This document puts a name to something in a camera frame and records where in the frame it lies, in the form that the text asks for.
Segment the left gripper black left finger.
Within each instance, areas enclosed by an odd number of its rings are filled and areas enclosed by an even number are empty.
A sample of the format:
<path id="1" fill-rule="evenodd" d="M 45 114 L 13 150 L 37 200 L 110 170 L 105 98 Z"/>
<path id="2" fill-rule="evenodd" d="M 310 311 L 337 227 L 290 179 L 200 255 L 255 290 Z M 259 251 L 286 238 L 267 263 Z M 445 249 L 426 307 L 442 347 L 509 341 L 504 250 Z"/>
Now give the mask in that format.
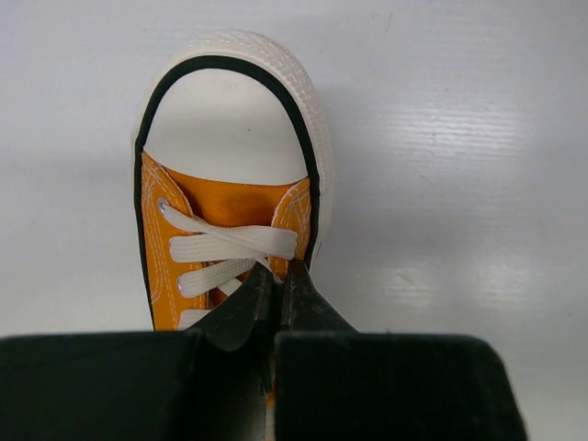
<path id="1" fill-rule="evenodd" d="M 184 331 L 1 341 L 4 440 L 261 440 L 274 279 L 255 266 Z"/>

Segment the orange sneaker front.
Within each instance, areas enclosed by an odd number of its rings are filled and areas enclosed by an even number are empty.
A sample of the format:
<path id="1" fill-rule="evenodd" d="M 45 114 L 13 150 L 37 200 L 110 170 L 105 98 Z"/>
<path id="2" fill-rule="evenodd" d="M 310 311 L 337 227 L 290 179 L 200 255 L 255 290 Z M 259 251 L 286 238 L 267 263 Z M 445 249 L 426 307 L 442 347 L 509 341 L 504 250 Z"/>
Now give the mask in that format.
<path id="1" fill-rule="evenodd" d="M 332 218 L 326 118 L 300 61 L 255 32 L 218 30 L 153 82 L 134 127 L 133 203 L 153 328 L 184 331 L 261 266 L 280 287 Z"/>

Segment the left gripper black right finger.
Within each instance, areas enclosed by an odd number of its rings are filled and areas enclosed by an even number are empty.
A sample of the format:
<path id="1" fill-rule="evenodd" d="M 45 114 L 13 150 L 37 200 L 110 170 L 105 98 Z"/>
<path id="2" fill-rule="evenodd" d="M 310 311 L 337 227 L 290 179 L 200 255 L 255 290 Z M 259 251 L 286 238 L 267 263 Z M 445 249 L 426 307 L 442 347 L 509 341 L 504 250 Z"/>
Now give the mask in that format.
<path id="1" fill-rule="evenodd" d="M 276 338 L 279 440 L 523 440 L 498 353 L 461 334 L 362 334 L 293 261 Z"/>

